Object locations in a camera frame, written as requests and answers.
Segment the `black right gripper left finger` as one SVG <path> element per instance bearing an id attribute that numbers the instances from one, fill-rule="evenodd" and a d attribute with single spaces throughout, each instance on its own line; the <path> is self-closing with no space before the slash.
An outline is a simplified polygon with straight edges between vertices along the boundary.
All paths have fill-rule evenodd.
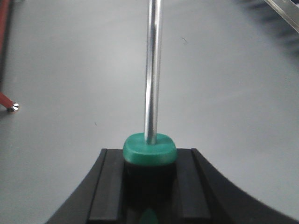
<path id="1" fill-rule="evenodd" d="M 47 221 L 49 224 L 122 224 L 124 159 L 102 149 L 92 169 Z"/>

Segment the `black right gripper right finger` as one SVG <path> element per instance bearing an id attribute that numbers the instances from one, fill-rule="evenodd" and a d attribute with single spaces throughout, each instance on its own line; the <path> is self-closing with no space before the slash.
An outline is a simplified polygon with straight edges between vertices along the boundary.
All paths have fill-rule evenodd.
<path id="1" fill-rule="evenodd" d="M 197 149 L 178 149 L 178 224 L 297 224 L 223 176 Z"/>

